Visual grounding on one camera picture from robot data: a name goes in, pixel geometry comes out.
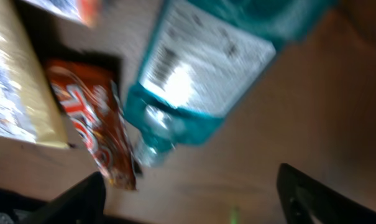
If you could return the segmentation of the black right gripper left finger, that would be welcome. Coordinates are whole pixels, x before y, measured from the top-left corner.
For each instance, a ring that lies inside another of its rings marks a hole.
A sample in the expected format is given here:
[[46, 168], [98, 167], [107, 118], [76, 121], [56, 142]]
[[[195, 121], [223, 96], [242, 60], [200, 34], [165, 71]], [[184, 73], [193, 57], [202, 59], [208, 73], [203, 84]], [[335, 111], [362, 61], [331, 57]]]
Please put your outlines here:
[[106, 187], [94, 172], [21, 221], [22, 224], [97, 224], [104, 222]]

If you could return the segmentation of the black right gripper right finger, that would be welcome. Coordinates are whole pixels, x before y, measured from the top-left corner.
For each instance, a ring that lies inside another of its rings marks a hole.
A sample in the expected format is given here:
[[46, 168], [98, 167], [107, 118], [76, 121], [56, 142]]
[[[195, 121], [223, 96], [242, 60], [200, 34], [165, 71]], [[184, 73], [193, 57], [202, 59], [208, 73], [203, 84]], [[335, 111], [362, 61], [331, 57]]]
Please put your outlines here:
[[277, 192], [287, 223], [376, 223], [376, 212], [283, 163]]

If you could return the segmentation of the red orange candy bar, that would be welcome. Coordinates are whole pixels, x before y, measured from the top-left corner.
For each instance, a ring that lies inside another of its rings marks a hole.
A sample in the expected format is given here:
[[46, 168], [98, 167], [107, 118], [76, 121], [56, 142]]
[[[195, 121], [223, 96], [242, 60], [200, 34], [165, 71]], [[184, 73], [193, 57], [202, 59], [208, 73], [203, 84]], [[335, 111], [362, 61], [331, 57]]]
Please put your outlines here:
[[135, 190], [132, 147], [114, 73], [97, 65], [60, 59], [48, 60], [45, 73], [102, 175], [119, 189]]

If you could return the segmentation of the cream snack bag blue edges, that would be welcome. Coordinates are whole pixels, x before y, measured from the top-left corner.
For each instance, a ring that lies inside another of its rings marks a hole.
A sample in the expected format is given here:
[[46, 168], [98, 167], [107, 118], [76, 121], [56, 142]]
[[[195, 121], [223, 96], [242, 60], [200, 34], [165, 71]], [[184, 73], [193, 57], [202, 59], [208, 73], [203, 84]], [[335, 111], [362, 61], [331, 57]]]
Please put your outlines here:
[[0, 136], [68, 148], [60, 111], [12, 1], [0, 0]]

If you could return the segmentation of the teal mouthwash bottle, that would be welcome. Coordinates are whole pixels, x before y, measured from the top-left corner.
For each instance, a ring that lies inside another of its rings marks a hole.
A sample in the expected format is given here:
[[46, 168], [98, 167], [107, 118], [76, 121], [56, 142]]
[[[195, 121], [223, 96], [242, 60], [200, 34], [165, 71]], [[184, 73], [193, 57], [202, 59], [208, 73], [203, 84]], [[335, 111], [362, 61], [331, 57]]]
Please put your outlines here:
[[269, 67], [333, 5], [326, 0], [164, 1], [130, 87], [125, 119], [143, 166], [198, 146]]

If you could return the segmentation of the small orange tissue pack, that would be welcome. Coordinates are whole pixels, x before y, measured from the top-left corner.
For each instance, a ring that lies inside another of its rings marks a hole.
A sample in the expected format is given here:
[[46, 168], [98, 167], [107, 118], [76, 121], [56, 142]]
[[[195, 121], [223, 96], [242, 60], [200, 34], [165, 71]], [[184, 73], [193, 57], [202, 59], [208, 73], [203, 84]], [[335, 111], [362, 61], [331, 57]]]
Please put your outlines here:
[[25, 0], [29, 4], [73, 22], [93, 27], [102, 10], [102, 0]]

